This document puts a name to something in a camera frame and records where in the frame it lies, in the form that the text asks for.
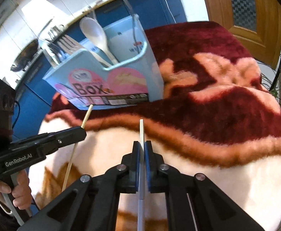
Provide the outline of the person's left hand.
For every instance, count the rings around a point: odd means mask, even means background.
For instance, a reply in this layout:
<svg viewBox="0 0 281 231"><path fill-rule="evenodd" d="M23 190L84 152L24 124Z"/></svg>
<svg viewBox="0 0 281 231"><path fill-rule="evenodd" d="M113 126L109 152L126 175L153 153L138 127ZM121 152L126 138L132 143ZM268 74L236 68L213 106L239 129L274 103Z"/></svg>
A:
<svg viewBox="0 0 281 231"><path fill-rule="evenodd" d="M29 178L27 172L22 170L17 175L17 185L11 189L8 184L0 181L0 203L1 205L8 206L3 194L12 194L14 197L13 205L20 210L26 210L31 206L32 196L29 187Z"/></svg>

